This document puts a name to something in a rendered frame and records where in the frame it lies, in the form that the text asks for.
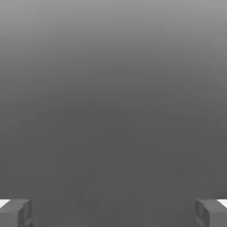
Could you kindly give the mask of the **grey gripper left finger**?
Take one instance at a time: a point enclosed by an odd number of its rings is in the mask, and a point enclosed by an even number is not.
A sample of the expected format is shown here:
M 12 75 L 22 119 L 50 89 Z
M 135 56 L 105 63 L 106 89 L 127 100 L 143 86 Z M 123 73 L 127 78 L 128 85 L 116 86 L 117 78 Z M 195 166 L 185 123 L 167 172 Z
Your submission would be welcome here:
M 0 199 L 0 227 L 33 227 L 32 200 Z

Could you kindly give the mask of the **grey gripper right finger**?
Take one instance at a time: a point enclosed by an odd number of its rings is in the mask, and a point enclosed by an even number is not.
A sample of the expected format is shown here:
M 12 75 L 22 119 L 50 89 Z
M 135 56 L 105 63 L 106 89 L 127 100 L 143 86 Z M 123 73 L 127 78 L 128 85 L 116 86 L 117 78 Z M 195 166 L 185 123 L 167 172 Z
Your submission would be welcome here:
M 227 199 L 196 200 L 197 227 L 227 227 Z

